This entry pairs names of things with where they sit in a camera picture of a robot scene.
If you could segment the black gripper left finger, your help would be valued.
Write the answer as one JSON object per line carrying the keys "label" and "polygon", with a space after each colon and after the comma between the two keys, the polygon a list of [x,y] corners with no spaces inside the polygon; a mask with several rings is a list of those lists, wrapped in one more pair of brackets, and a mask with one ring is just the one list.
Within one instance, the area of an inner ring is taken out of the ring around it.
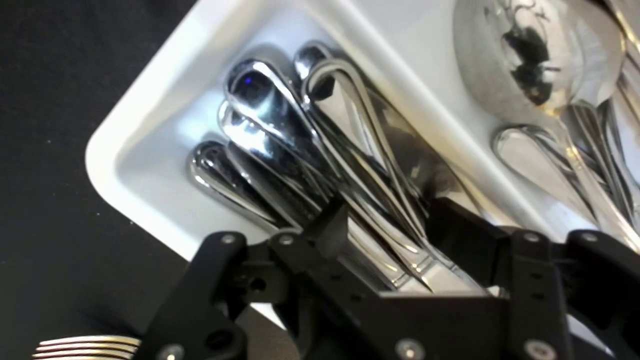
{"label": "black gripper left finger", "polygon": [[138,360],[249,360],[242,311],[266,304],[303,360],[428,360],[399,321],[400,304],[344,260],[346,206],[328,203],[301,233],[250,246],[205,238],[143,336]]}

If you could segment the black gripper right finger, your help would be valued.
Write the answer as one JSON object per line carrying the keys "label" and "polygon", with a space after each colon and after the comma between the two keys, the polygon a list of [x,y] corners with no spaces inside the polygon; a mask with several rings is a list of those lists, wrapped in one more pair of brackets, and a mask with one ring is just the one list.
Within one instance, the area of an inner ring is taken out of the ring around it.
{"label": "black gripper right finger", "polygon": [[512,354],[547,343],[556,360],[640,357],[640,256],[579,227],[562,242],[494,226],[452,199],[428,207],[431,242],[482,286],[507,289]]}

